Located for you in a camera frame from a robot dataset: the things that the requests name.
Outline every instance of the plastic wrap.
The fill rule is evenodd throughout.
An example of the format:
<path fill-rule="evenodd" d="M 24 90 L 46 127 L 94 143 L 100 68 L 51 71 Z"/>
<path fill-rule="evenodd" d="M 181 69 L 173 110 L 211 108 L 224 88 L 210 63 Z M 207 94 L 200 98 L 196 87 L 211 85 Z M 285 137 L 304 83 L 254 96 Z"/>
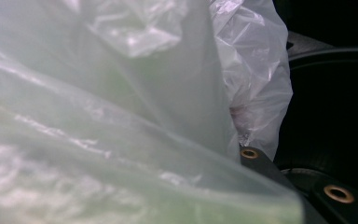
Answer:
<path fill-rule="evenodd" d="M 286 26 L 271 0 L 210 0 L 210 10 L 240 143 L 273 159 L 292 96 Z"/>
<path fill-rule="evenodd" d="M 0 1 L 0 223 L 299 223 L 240 167 L 205 0 Z"/>

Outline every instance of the black container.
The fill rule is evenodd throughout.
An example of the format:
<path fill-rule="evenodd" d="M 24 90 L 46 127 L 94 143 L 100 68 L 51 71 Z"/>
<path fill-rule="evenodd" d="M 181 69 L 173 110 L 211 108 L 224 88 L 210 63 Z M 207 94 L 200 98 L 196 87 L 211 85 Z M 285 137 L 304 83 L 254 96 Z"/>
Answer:
<path fill-rule="evenodd" d="M 358 190 L 358 49 L 290 60 L 294 96 L 274 162 L 308 195 L 318 179 Z"/>

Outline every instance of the crumpled plastic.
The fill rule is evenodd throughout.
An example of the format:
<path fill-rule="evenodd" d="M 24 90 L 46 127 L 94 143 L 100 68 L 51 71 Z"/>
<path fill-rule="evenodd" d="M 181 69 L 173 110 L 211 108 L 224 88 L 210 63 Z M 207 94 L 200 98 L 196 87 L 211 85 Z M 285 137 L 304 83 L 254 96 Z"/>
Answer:
<path fill-rule="evenodd" d="M 240 144 L 273 160 L 293 94 L 286 26 L 271 0 L 210 0 L 210 11 Z"/>
<path fill-rule="evenodd" d="M 0 223 L 301 223 L 221 70 L 205 0 L 0 1 Z"/>

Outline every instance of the translucent plastic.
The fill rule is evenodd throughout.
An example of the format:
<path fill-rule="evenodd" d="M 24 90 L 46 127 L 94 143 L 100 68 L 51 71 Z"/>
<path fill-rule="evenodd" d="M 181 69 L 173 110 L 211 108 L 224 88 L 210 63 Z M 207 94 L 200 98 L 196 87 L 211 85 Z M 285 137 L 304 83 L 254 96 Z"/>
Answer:
<path fill-rule="evenodd" d="M 0 1 L 0 224 L 300 223 L 228 106 L 205 0 Z"/>
<path fill-rule="evenodd" d="M 210 0 L 210 10 L 240 143 L 273 159 L 292 97 L 286 26 L 272 0 Z"/>

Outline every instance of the brass grommet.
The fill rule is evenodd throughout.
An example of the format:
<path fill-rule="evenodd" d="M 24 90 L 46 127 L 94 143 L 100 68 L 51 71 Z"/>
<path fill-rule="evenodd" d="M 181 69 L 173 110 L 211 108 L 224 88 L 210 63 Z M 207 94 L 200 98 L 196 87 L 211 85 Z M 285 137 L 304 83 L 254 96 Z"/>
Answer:
<path fill-rule="evenodd" d="M 241 155 L 244 158 L 251 159 L 251 160 L 256 159 L 258 157 L 258 153 L 253 149 L 249 149 L 249 148 L 241 150 Z"/>
<path fill-rule="evenodd" d="M 331 199 L 340 203 L 353 203 L 354 197 L 347 190 L 339 186 L 328 185 L 324 187 L 324 193 Z"/>

